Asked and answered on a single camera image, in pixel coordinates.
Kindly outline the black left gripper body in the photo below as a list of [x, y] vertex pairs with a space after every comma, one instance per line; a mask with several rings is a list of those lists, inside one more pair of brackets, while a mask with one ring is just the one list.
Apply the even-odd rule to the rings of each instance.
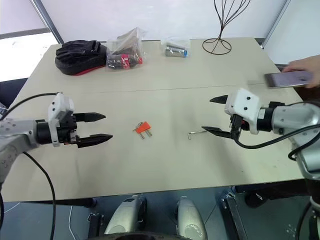
[[59, 122], [58, 140], [64, 145], [78, 145], [77, 122], [81, 121], [80, 113], [72, 113]]

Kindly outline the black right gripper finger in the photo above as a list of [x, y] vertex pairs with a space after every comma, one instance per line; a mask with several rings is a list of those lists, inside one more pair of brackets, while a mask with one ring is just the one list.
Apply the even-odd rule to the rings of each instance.
[[215, 136], [227, 138], [227, 139], [233, 139], [231, 132], [223, 131], [218, 127], [202, 126], [202, 128]]
[[209, 101], [211, 103], [216, 103], [216, 104], [223, 104], [225, 105], [228, 99], [228, 95], [221, 95], [221, 96], [216, 96], [210, 99]]

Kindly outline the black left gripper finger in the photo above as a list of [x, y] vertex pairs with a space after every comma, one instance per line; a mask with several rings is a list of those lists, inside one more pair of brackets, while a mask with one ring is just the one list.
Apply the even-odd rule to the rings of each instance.
[[97, 112], [74, 113], [73, 116], [75, 117], [76, 122], [85, 123], [96, 122], [106, 118], [105, 115]]
[[78, 148], [96, 146], [96, 145], [102, 144], [104, 142], [107, 142], [112, 137], [113, 137], [113, 135], [102, 134], [102, 133], [93, 134], [88, 137], [77, 137], [76, 138], [76, 145]]

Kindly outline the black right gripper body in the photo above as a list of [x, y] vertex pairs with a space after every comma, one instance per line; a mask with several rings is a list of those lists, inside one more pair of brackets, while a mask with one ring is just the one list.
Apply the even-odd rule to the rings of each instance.
[[250, 125], [243, 117], [233, 114], [230, 116], [230, 139], [239, 139], [242, 131], [249, 131]]

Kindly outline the person's bare hand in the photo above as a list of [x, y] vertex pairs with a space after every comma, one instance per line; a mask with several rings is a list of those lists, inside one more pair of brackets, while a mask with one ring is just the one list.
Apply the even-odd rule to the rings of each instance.
[[311, 82], [306, 88], [315, 88], [320, 86], [320, 55], [314, 55], [307, 58], [291, 61], [282, 72], [307, 71], [312, 74]]

